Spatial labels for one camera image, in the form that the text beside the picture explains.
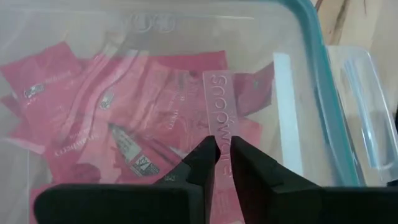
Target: clear plastic lid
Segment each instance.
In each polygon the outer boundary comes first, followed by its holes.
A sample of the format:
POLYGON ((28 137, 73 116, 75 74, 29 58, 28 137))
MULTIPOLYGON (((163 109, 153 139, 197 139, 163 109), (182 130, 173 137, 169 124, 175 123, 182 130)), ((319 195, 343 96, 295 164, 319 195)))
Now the clear plastic lid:
POLYGON ((359 47, 328 47, 331 69, 362 184, 398 180, 398 137, 376 66, 359 47))

